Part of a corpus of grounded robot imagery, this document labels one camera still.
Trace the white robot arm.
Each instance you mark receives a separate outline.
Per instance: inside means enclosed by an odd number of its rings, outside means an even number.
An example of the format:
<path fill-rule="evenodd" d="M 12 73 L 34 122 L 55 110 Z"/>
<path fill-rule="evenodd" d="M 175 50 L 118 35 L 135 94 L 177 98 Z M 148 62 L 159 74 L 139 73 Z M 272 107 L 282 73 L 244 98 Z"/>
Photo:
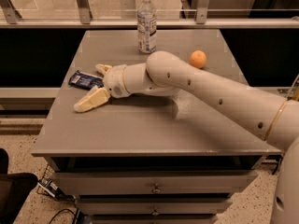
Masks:
<path fill-rule="evenodd" d="M 299 222 L 299 102 L 220 77 L 155 51 L 139 64 L 98 64 L 102 88 L 93 86 L 74 109 L 86 112 L 109 98 L 135 93 L 168 96 L 185 90 L 269 145 L 284 152 L 270 224 Z"/>

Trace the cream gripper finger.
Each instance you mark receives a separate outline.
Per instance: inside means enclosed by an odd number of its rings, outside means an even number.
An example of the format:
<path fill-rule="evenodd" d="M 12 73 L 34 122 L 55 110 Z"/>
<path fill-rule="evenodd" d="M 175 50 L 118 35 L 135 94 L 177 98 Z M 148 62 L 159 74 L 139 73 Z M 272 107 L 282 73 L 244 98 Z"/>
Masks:
<path fill-rule="evenodd" d="M 74 109 L 76 112 L 83 113 L 105 104 L 109 98 L 110 94 L 105 88 L 94 86 L 74 104 Z"/>
<path fill-rule="evenodd" d="M 96 71 L 101 75 L 101 76 L 104 76 L 108 70 L 110 70 L 112 68 L 111 65 L 108 65 L 108 64 L 97 64 L 95 66 L 95 69 Z"/>

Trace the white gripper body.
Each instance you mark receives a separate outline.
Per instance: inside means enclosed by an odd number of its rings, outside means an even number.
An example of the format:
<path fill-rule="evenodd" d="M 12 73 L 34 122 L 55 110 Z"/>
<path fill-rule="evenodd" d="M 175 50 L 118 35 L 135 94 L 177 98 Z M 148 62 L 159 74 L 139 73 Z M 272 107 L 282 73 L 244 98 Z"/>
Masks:
<path fill-rule="evenodd" d="M 129 91 L 125 87 L 123 78 L 124 70 L 126 67 L 126 64 L 113 66 L 104 75 L 104 87 L 114 98 L 124 98 L 130 95 Z"/>

